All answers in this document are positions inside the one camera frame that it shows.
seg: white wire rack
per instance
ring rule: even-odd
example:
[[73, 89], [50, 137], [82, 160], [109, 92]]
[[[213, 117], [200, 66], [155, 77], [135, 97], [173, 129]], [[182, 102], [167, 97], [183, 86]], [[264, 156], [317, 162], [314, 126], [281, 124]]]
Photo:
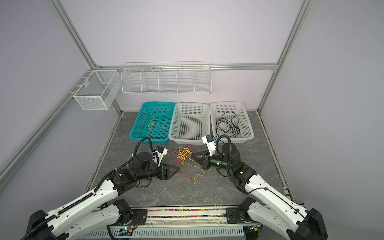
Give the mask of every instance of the white wire rack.
[[211, 93], [210, 65], [151, 65], [124, 64], [121, 73], [122, 91], [126, 94], [148, 93]]
[[119, 90], [117, 71], [94, 70], [73, 97], [84, 110], [108, 110]]

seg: robotic arm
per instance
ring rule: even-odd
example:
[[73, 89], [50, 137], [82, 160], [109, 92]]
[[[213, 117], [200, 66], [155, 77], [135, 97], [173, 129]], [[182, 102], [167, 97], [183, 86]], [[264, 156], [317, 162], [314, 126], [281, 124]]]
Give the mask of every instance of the robotic arm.
[[[151, 153], [137, 154], [137, 149], [145, 140], [149, 141]], [[136, 145], [132, 158], [106, 174], [94, 189], [48, 213], [39, 210], [32, 214], [22, 240], [70, 240], [116, 222], [121, 225], [130, 224], [134, 216], [124, 200], [117, 200], [102, 211], [90, 212], [136, 187], [137, 181], [141, 179], [172, 178], [179, 168], [161, 163], [166, 154], [167, 149], [159, 146], [153, 148], [151, 139], [143, 138]]]
[[[227, 138], [228, 143], [218, 150], [218, 142]], [[269, 185], [255, 170], [242, 162], [240, 152], [231, 143], [227, 135], [203, 137], [208, 151], [197, 152], [192, 157], [202, 169], [215, 167], [220, 175], [227, 177], [235, 187], [244, 194], [251, 194], [266, 205], [261, 205], [255, 199], [247, 197], [238, 207], [237, 211], [227, 214], [230, 218], [250, 222], [251, 220], [265, 224], [272, 230], [288, 240], [325, 240], [328, 234], [322, 215], [316, 210], [307, 210]], [[219, 169], [225, 169], [223, 175]]]

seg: white wall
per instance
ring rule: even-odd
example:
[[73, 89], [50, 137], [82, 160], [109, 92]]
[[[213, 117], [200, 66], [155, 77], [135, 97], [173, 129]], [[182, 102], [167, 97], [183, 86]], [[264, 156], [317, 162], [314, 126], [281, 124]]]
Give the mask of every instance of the white wall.
[[275, 63], [302, 0], [62, 0], [98, 65]]
[[383, 12], [316, 1], [262, 112], [295, 197], [328, 227], [384, 231]]
[[71, 105], [0, 193], [2, 239], [22, 238], [32, 213], [83, 194], [115, 120], [114, 109], [85, 111], [77, 102]]
[[247, 109], [257, 109], [272, 70], [212, 71], [211, 94], [146, 94], [126, 95], [120, 92], [116, 100], [125, 111], [138, 111], [149, 101], [213, 103], [221, 101], [243, 102]]
[[45, 0], [0, 1], [0, 167], [87, 70]]

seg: white mesh basket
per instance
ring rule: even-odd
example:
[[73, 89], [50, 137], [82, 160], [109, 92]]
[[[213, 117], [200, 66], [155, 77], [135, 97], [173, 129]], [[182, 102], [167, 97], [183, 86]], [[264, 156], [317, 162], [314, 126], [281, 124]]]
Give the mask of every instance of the white mesh basket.
[[169, 139], [177, 144], [201, 145], [210, 134], [209, 106], [203, 103], [176, 103], [169, 129]]
[[211, 93], [209, 66], [138, 68], [125, 67], [121, 73], [122, 91], [126, 94]]
[[[214, 136], [226, 134], [223, 131], [216, 129], [217, 120], [221, 118], [224, 118], [228, 121], [232, 120], [235, 123], [235, 126], [239, 128], [237, 136], [231, 137], [231, 142], [245, 142], [246, 140], [252, 139], [255, 136], [244, 104], [238, 102], [219, 102], [212, 103], [211, 105], [209, 105], [209, 108], [211, 113], [211, 124]], [[227, 124], [221, 123], [220, 127], [223, 130], [229, 130]], [[228, 140], [225, 138], [222, 138], [222, 141], [228, 142]]]
[[94, 70], [73, 97], [84, 110], [108, 110], [120, 90], [119, 73]]

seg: yellow string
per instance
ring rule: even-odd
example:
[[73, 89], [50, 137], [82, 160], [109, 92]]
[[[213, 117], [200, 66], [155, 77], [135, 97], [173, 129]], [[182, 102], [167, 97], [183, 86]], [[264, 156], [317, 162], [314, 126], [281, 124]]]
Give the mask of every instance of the yellow string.
[[[186, 147], [179, 147], [179, 154], [176, 156], [179, 161], [182, 161], [181, 162], [181, 166], [183, 166], [184, 164], [184, 161], [188, 158], [189, 160], [193, 161], [193, 159], [191, 159], [187, 154], [192, 154], [192, 151], [189, 150], [189, 148], [186, 148]], [[197, 167], [197, 166], [194, 166], [192, 164], [189, 164], [187, 162], [185, 162], [186, 164], [188, 164], [189, 166], [191, 167]], [[204, 171], [200, 168], [200, 167], [197, 167], [198, 169], [200, 169], [202, 172], [203, 172], [203, 175], [201, 174], [197, 174], [194, 178], [193, 178], [193, 183], [196, 184], [196, 177], [198, 176], [204, 176]]]
[[153, 119], [152, 119], [152, 120], [149, 122], [149, 124], [148, 124], [148, 128], [149, 128], [150, 131], [152, 131], [152, 127], [151, 127], [152, 124], [154, 124], [154, 125], [158, 125], [159, 128], [161, 128], [161, 129], [165, 129], [165, 128], [163, 128], [163, 127], [160, 127], [160, 125], [157, 124], [157, 123], [151, 123], [153, 120], [155, 120], [156, 118], [158, 118], [158, 116], [155, 116], [155, 115], [153, 115], [153, 114], [150, 113], [150, 112], [147, 112], [147, 113], [149, 113], [150, 115], [153, 116]]

